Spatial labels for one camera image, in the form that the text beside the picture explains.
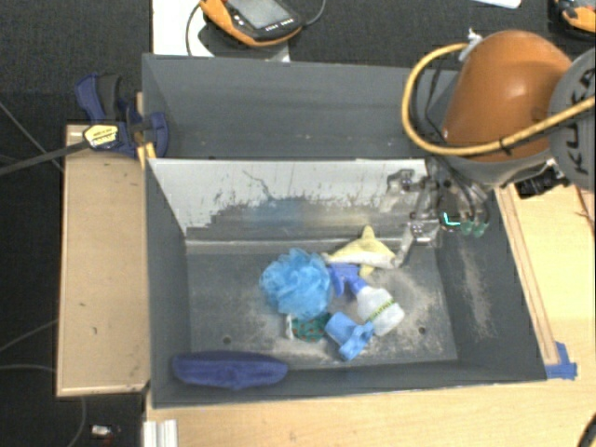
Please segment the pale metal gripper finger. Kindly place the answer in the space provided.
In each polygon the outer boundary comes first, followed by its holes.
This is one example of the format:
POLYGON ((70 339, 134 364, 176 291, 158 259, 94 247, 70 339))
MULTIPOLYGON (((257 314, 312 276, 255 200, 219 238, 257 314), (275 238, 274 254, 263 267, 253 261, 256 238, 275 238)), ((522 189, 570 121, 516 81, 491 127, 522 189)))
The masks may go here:
POLYGON ((401 169, 387 177, 386 193, 379 204, 380 211, 405 211, 415 205, 413 176, 411 169, 401 169))
POLYGON ((438 221, 410 221, 400 230, 399 247, 395 256, 395 267, 401 267, 416 244, 433 244, 440 229, 438 221))

